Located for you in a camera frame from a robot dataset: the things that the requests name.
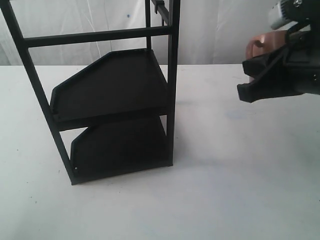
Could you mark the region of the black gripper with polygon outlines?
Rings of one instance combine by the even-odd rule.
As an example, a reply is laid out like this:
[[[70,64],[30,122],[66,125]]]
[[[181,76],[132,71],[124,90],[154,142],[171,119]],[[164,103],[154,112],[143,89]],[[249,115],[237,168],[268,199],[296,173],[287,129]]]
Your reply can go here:
[[[243,72],[253,80],[237,85],[241,101],[320,94],[320,25],[295,24],[287,30],[285,43],[288,49],[279,48],[242,62]]]

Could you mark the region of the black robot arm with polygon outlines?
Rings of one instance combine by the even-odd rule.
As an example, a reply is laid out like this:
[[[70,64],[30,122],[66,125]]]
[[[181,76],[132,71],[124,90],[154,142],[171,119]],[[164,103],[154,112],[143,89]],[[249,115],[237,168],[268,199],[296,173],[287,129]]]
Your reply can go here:
[[[284,34],[284,45],[243,61],[249,83],[237,85],[239,99],[262,99],[320,93],[320,2],[280,0],[269,11],[270,27],[277,30],[295,22]]]

